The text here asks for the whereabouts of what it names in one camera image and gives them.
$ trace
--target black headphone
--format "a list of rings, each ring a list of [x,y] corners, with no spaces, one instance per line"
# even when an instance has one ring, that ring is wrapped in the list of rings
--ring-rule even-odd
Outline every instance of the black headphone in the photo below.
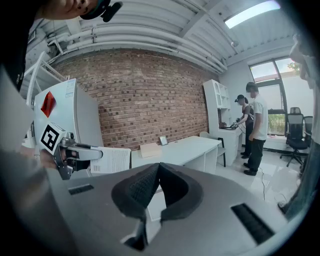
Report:
[[[110,0],[99,0],[95,9],[87,14],[81,15],[80,17],[84,20],[92,20],[101,16],[104,22],[109,22],[117,11],[119,11],[119,9],[124,5],[122,2],[116,2],[112,6],[109,4]]]

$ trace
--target white refrigerator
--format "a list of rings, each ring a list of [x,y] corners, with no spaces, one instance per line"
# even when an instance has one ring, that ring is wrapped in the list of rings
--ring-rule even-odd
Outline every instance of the white refrigerator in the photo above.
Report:
[[[55,99],[55,106],[49,117],[41,110],[48,92]],[[34,113],[36,144],[39,144],[41,133],[49,121],[73,133],[77,143],[103,147],[98,103],[77,87],[76,79],[58,83],[36,95]]]

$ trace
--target paper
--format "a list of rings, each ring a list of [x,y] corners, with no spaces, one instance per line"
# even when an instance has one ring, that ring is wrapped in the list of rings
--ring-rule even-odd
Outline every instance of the paper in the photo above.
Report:
[[[129,169],[131,152],[129,148],[103,146],[92,146],[91,148],[100,150],[103,153],[100,159],[90,161],[92,174],[113,174]]]
[[[74,95],[75,84],[76,84],[76,79],[72,79],[66,82],[66,90],[65,90],[66,98],[72,97]]]

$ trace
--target white t-shirt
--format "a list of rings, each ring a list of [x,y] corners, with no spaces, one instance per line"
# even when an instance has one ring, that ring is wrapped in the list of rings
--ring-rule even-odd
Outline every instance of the white t-shirt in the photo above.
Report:
[[[254,139],[265,141],[268,135],[268,105],[264,98],[258,94],[253,102],[254,120],[253,127],[256,125],[257,114],[262,115],[259,131],[254,136]]]

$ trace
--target ceiling pipe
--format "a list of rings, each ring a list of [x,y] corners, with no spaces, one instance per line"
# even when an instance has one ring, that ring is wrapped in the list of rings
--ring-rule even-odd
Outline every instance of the ceiling pipe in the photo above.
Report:
[[[69,32],[64,32],[64,33],[49,37],[47,39],[47,41],[48,41],[48,43],[50,43],[50,42],[52,42],[54,40],[57,40],[58,42],[62,42],[62,41],[65,41],[66,38],[69,37],[69,36],[70,36]]]
[[[214,60],[222,69],[227,70],[227,66],[225,66],[218,58],[216,58],[214,55],[212,55],[210,52],[208,52],[207,50],[199,47],[198,45],[196,45],[193,42],[190,42],[186,39],[180,38],[177,35],[174,34],[170,34],[168,32],[164,32],[161,30],[157,30],[157,29],[152,29],[152,28],[147,28],[147,27],[139,27],[139,26],[107,26],[107,27],[99,27],[99,28],[92,28],[77,34],[73,34],[69,37],[67,37],[65,40],[66,41],[71,41],[74,39],[79,39],[81,37],[89,37],[89,36],[94,36],[94,35],[98,35],[98,34],[103,34],[103,33],[120,33],[120,32],[138,32],[138,33],[146,33],[146,34],[151,34],[151,35],[155,35],[155,36],[162,36],[165,38],[169,38],[172,39],[174,41],[180,42],[184,45],[187,45],[195,50],[197,50],[198,52],[202,53],[203,55],[205,55],[205,58],[210,58],[212,60]]]
[[[217,71],[219,72],[223,72],[223,69],[221,69],[218,65],[216,65],[215,63],[213,63],[212,61],[208,60],[206,57],[196,53],[195,51],[192,51],[186,47],[183,47],[181,45],[177,45],[175,43],[172,42],[168,42],[166,40],[163,39],[157,39],[157,38],[153,38],[153,37],[149,37],[149,36],[139,36],[139,35],[105,35],[105,36],[98,36],[98,37],[93,37],[91,39],[87,39],[81,42],[77,42],[71,45],[67,46],[68,50],[73,50],[85,45],[89,45],[92,43],[104,43],[104,42],[110,42],[110,41],[145,41],[145,42],[149,42],[149,43],[154,43],[154,44],[160,44],[160,45],[167,45],[169,47],[173,47],[177,50],[183,51],[185,53],[188,53],[192,56],[195,56],[197,58],[199,58],[200,60],[208,63],[209,65],[213,66]]]
[[[78,46],[76,48],[73,48],[71,50],[67,50],[63,53],[63,55],[74,52],[76,50],[80,50],[80,49],[84,49],[84,48],[88,48],[88,47],[97,47],[97,46],[104,46],[104,45],[134,45],[134,46],[143,46],[143,47],[150,47],[150,48],[158,48],[158,49],[162,49],[162,50],[166,50],[172,53],[176,53],[177,55],[181,55],[181,56],[185,56],[188,59],[194,60],[195,62],[201,63],[202,66],[205,66],[207,69],[211,70],[212,72],[216,73],[216,74],[221,74],[222,72],[217,71],[215,68],[213,68],[212,66],[210,66],[209,64],[200,61],[199,59],[196,59],[195,57],[189,56],[181,51],[175,50],[175,49],[171,49],[168,47],[164,47],[164,46],[160,46],[160,45],[154,45],[151,43],[145,43],[145,42],[132,42],[132,41],[109,41],[109,42],[96,42],[96,43],[90,43],[90,44],[86,44],[86,45],[82,45],[82,46]]]
[[[227,65],[227,62],[226,62],[225,58],[222,58],[222,62],[223,62],[224,65]]]
[[[206,8],[202,7],[201,5],[195,3],[194,1],[192,0],[188,0],[189,2],[191,2],[193,5],[195,5],[197,8],[199,8],[199,10],[202,10],[204,11],[208,16],[209,18],[212,20],[213,24],[211,23],[211,26],[213,26],[214,28],[216,28],[218,30],[218,32],[224,37],[224,39],[229,43],[229,44],[232,44],[234,43],[234,40],[231,38],[231,36],[229,36],[229,34],[223,30],[223,28],[221,28],[219,26],[219,24],[214,20],[214,18],[212,17],[212,15],[210,14],[211,10],[207,10]],[[233,47],[233,50],[235,51],[236,54],[239,53],[239,51],[237,49],[235,49]]]

